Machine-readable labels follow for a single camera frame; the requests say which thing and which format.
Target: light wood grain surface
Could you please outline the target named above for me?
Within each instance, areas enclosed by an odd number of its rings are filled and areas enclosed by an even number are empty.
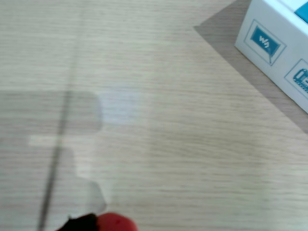
[[[0,229],[306,230],[308,116],[233,47],[248,4],[2,0]]]

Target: red object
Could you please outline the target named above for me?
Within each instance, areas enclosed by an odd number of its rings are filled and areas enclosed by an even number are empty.
[[[98,216],[97,225],[99,231],[138,231],[132,220],[116,213]]]

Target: printed icon on box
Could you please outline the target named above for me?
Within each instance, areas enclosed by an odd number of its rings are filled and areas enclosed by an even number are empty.
[[[244,43],[271,66],[287,47],[257,20],[253,20]]]
[[[293,77],[295,83],[297,83],[302,89],[308,92],[308,71],[307,69],[301,69],[297,74]]]
[[[308,63],[304,59],[299,60],[284,78],[308,98]]]

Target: black object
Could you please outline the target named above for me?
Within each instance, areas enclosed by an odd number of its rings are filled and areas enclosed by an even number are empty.
[[[69,219],[58,231],[98,231],[97,216],[93,213]]]

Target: white box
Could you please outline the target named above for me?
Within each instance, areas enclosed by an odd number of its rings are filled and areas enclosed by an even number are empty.
[[[308,0],[252,0],[235,47],[308,113]]]

